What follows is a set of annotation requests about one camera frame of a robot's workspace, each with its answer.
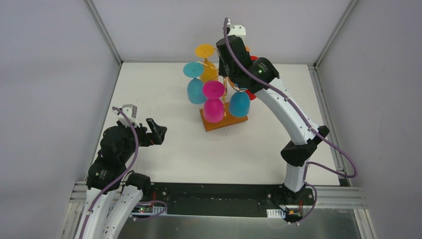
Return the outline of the pink wine glass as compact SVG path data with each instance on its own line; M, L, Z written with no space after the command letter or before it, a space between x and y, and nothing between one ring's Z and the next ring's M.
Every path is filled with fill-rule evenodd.
M208 81L204 84L203 94L207 98L203 115L206 121L211 123L220 122L224 117L224 103L221 98L225 93L223 83L219 81Z

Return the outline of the gold rack with wooden base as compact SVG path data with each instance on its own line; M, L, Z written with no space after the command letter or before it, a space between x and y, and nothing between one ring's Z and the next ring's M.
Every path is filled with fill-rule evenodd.
M219 128L231 126L231 125L234 125L234 124L237 124L237 123L241 123L241 122L245 122L245 121L248 120L248 117L247 116L242 117L242 118L237 118L237 117L232 116L229 113L228 108L229 108L229 102L230 101L227 100L227 93L228 93L228 87L230 86L230 84L228 82L228 78L227 77L223 77L222 80L219 80L219 76L218 76L218 81L221 82L221 83L223 83L223 85L225 87L225 93L224 93L224 95L221 98L222 102L224 103L224 117L223 117L223 119L220 122L217 122L217 123L208 122L204 118L203 108L202 108L200 110L200 114L201 114L201 117L202 117L202 120L203 120L203 124L204 124L204 127L205 127L205 130L206 131L216 130L216 129L219 129Z

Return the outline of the blue wine glass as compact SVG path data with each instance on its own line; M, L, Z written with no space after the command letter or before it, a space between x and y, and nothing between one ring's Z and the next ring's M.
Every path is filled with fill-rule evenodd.
M248 115L250 109L250 98L244 92L235 92L229 102L229 113L237 118L242 118Z

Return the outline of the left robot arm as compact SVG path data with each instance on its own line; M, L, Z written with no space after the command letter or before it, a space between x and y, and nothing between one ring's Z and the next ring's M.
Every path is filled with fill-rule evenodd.
M103 132L97 158L87 177L86 200L75 238L115 239L131 210L152 194L150 177L130 173L140 147L161 145L167 128L147 118L147 130L136 120L120 118Z

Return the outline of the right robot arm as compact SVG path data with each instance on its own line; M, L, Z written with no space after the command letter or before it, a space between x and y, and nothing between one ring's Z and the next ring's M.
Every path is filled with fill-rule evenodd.
M289 95L276 67L264 57L253 60L240 37L222 38L216 49L219 72L261 100L289 134L291 140L281 150L287 163L282 196L285 202L295 204L303 195L306 163L329 134L328 127L306 116Z

